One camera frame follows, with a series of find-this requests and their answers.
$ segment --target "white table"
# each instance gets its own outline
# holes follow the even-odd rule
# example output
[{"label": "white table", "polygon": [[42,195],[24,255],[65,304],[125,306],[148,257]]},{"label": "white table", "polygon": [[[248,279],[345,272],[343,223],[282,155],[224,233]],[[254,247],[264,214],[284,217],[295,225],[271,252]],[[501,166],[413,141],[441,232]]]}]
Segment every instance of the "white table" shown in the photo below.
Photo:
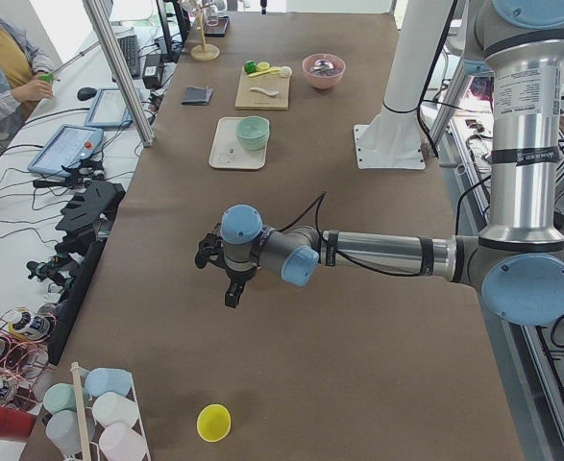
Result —
[{"label": "white table", "polygon": [[[159,35],[158,28],[136,28],[135,31],[141,47],[152,42],[152,39]],[[85,49],[94,40],[95,36],[91,36],[82,49]],[[175,64],[167,64],[163,78],[168,79],[174,70]],[[88,108],[92,100],[81,102],[77,99],[77,91],[81,87],[116,86],[111,80],[110,69],[100,47],[94,48],[75,61],[58,77],[60,81],[54,83],[56,97],[52,100],[41,101],[31,119],[66,109]],[[135,80],[135,86],[145,90],[140,79]],[[30,123],[17,134],[11,146],[44,145],[62,124],[83,125],[86,114],[85,110],[73,111]],[[105,132],[105,141],[112,139],[116,133]],[[128,189],[141,150],[142,144],[135,128],[122,130],[119,136],[104,149],[106,178],[112,182],[120,182],[125,189]],[[53,295],[48,293],[51,282],[28,279],[29,271],[26,263],[29,260],[46,261],[55,254],[53,248],[56,242],[51,240],[61,241],[64,236],[63,232],[55,230],[55,226],[61,219],[60,210],[74,192],[83,191],[83,189],[68,190],[57,197],[49,193],[49,189],[39,189],[36,193],[36,209],[33,209],[35,190],[32,180],[38,178],[39,175],[28,173],[27,165],[37,152],[37,148],[17,147],[8,150],[0,157],[0,189],[19,183],[19,185],[0,190],[0,197],[18,194],[0,199],[0,220],[36,222],[50,218],[32,225],[0,223],[0,236],[18,229],[32,227],[38,231],[42,240],[49,241],[43,243],[33,230],[21,231],[0,239],[0,316],[17,307],[27,307],[36,311],[48,300],[53,301]],[[25,173],[11,170],[11,168],[22,170]],[[60,194],[65,189],[57,188],[55,191]],[[23,445],[0,441],[0,461],[18,459]]]}]

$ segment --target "robotic arm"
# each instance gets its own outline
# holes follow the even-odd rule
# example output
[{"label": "robotic arm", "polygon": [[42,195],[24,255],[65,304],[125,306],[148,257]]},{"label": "robotic arm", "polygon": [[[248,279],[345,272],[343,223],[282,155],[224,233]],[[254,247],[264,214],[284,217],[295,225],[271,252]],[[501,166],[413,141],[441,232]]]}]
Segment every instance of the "robotic arm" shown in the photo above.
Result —
[{"label": "robotic arm", "polygon": [[196,256],[198,267],[211,262],[226,270],[226,305],[238,305],[258,266],[303,286],[320,262],[464,283],[515,324],[543,325],[564,313],[564,236],[552,223],[564,0],[470,2],[466,57],[484,60],[495,74],[488,226],[478,237],[448,240],[311,228],[282,233],[250,206],[233,206]]}]

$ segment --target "green ball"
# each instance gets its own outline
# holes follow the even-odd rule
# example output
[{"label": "green ball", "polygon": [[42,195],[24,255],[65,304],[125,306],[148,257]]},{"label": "green ball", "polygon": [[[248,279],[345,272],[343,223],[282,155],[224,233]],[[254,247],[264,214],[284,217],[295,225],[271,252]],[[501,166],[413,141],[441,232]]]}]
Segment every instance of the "green ball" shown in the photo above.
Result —
[{"label": "green ball", "polygon": [[243,70],[248,74],[253,74],[256,72],[256,63],[253,61],[247,61],[243,64]]}]

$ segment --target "yellow bowl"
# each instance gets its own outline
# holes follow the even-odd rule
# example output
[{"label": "yellow bowl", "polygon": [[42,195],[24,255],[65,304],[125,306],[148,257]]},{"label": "yellow bowl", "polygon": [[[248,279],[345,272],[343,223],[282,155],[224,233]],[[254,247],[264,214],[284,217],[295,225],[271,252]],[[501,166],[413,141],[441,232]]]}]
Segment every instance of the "yellow bowl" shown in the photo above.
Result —
[{"label": "yellow bowl", "polygon": [[219,403],[208,405],[198,415],[196,430],[204,441],[219,442],[231,431],[231,413]]}]

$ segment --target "red cup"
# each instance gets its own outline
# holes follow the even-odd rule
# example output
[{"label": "red cup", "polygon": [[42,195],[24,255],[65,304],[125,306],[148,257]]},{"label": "red cup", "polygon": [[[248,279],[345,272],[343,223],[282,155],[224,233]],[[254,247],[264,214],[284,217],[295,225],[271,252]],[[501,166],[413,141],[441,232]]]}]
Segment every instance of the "red cup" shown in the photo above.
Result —
[{"label": "red cup", "polygon": [[30,437],[36,416],[0,406],[0,439],[25,442]]}]

